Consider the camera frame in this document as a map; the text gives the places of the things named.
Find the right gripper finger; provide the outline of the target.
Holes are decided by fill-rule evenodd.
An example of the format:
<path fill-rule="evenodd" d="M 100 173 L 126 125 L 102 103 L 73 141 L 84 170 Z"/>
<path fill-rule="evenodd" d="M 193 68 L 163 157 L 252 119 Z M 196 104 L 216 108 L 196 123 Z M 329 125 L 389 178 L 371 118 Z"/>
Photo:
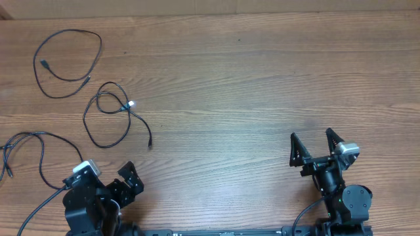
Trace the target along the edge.
<path fill-rule="evenodd" d="M 293 132 L 290 136 L 291 140 L 291 153 L 289 159 L 289 166 L 291 167 L 299 167 L 306 164 L 312 156 L 305 148 L 303 143 L 300 141 L 299 137 Z"/>
<path fill-rule="evenodd" d="M 332 128 L 328 128 L 325 131 L 325 134 L 327 136 L 329 152 L 330 154 L 334 154 L 337 145 L 343 142 L 344 140 L 336 132 L 334 132 Z"/>

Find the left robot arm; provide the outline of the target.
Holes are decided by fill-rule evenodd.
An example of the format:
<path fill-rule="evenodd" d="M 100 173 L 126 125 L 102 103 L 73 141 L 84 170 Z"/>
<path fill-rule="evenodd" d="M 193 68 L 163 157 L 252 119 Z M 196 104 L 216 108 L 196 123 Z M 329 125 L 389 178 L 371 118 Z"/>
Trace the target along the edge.
<path fill-rule="evenodd" d="M 63 198 L 65 218 L 70 227 L 68 235 L 144 235 L 135 223 L 121 220 L 121 209 L 135 201 L 144 191 L 132 162 L 117 172 L 123 181 L 114 179 L 104 185 L 101 171 L 89 159 L 73 168 L 73 174 L 63 180 L 69 192 Z"/>

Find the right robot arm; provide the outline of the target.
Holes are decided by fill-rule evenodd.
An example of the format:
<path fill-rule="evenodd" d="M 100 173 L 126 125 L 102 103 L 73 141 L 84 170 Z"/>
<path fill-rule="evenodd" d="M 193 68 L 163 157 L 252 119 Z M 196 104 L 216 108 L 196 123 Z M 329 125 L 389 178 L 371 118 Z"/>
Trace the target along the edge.
<path fill-rule="evenodd" d="M 354 142 L 344 141 L 332 128 L 325 131 L 329 155 L 312 157 L 295 133 L 290 136 L 289 165 L 301 167 L 302 177 L 311 176 L 321 198 L 302 210 L 291 226 L 292 235 L 372 235 L 369 208 L 373 194 L 362 185 L 346 185 L 343 171 L 357 160 L 360 148 Z M 327 217 L 319 218 L 313 226 L 299 227 L 299 220 L 313 207 L 324 203 Z"/>

